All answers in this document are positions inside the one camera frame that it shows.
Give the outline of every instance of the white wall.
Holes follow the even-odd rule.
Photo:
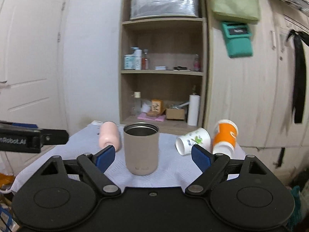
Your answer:
[[[64,41],[69,132],[92,120],[119,123],[118,39],[121,0],[70,0]]]

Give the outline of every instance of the shelf board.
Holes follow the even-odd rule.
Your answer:
[[[156,29],[177,29],[185,28],[186,31],[202,30],[203,18],[189,17],[167,17],[167,18],[147,18],[122,23],[124,27],[132,31],[156,30]]]
[[[122,74],[145,73],[145,74],[176,74],[176,75],[191,75],[203,76],[203,72],[197,71],[180,71],[180,70],[122,70]]]
[[[175,135],[184,135],[199,128],[198,126],[187,125],[186,121],[165,120],[164,122],[160,122],[160,121],[141,120],[137,119],[136,117],[126,118],[124,121],[121,122],[121,124],[130,125],[136,122],[151,123],[159,127],[161,133],[170,133]]]

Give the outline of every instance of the orange paper cup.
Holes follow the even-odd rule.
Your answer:
[[[228,119],[221,119],[214,129],[213,154],[224,153],[232,156],[236,146],[238,128],[234,122]]]

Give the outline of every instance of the blue gripper pad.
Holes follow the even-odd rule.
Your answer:
[[[35,125],[35,124],[12,123],[12,125],[13,126],[20,126],[20,127],[38,129],[38,126]]]
[[[114,162],[115,160],[115,148],[113,146],[107,146],[97,154],[92,156],[92,162],[95,166],[100,169],[102,173],[106,171],[107,168]]]
[[[191,156],[193,162],[202,172],[205,172],[205,170],[214,162],[214,155],[199,145],[194,145],[192,147]]]

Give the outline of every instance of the wooden shelf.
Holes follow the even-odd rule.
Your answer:
[[[186,121],[165,120],[164,122],[160,122],[160,121],[141,120],[137,119],[136,117],[126,118],[124,121],[121,122],[121,124],[130,125],[136,122],[151,123],[158,126],[161,133],[170,133],[175,135],[184,135],[186,133],[198,129],[198,126],[187,125]]]
[[[186,31],[202,30],[203,18],[189,17],[168,17],[168,18],[147,18],[133,21],[124,21],[122,25],[131,31],[177,29],[185,28]]]
[[[122,70],[122,74],[144,73],[144,74],[178,74],[178,75],[191,75],[191,76],[203,76],[203,72],[197,71],[178,71],[178,70]]]
[[[203,126],[207,88],[207,24],[205,0],[199,0],[199,18],[160,17],[130,21],[131,0],[122,0],[119,37],[119,115],[121,124],[143,122],[130,117],[132,92],[140,91],[142,100],[160,99],[165,105],[188,101],[195,88],[201,96],[198,126],[185,121],[149,121],[161,132],[183,135]],[[149,70],[123,70],[124,56],[131,47],[148,49]],[[201,72],[194,72],[199,55]],[[155,70],[166,66],[168,70]],[[191,71],[174,71],[175,66]]]

